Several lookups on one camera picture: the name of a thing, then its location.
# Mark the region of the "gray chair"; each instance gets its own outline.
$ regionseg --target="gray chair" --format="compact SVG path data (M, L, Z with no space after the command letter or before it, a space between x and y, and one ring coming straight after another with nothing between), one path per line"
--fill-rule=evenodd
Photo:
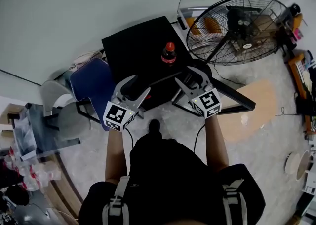
M91 128L91 122L88 118L77 111L75 99L64 106L58 114L53 114L55 102L63 95L73 93L62 84L49 80L40 88L40 94L43 100L43 114L46 125L52 129L59 130L60 137L64 140L70 140L81 137ZM52 118L57 118L57 126L49 124Z

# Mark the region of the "bottle label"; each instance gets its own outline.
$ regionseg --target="bottle label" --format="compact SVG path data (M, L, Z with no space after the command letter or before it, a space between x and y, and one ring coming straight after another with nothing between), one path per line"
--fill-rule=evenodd
M161 60L164 61L167 64L172 64L174 61L176 61L176 58L177 57L168 60L168 59L165 59L163 56L161 56Z

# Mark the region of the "person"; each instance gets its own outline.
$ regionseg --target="person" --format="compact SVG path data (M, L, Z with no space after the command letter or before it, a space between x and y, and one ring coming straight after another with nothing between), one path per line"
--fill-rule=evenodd
M118 199L114 198L117 185L127 175L122 133L111 129L105 181L90 188L79 213L79 224L256 224L265 207L257 183L245 165L229 165L217 116L206 119L205 127L207 165L183 144L162 139L159 121L152 120L148 134L130 152L129 180L122 198L128 212L123 218L120 213L118 220L106 220L103 212L110 213L104 209L114 207L109 203ZM243 199L246 205L230 205L227 216L224 204L230 203L225 202L229 197L225 189L232 189L234 182L239 182L237 191L242 193L236 203Z

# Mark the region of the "fan grille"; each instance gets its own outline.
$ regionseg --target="fan grille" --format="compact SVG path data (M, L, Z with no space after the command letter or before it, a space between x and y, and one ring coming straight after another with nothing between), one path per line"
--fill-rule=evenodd
M255 61L278 50L274 33L290 14L289 9L277 0L223 0L208 8L197 18L187 35L189 50L198 58L207 60L229 29L227 13L231 9L242 10L248 21L240 24L251 26L250 44L237 37L225 41L209 63L235 65Z

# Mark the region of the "black shirt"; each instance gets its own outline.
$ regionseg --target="black shirt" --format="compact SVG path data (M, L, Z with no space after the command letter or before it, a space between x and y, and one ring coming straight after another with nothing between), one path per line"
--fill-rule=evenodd
M178 220L225 224L222 184L244 179L239 187L247 205L248 224L260 219L265 201L243 164L214 173L189 148L173 139L147 134L130 153L130 180L124 194L131 225L162 225ZM116 185L95 183L84 200L79 224L102 224L102 211Z

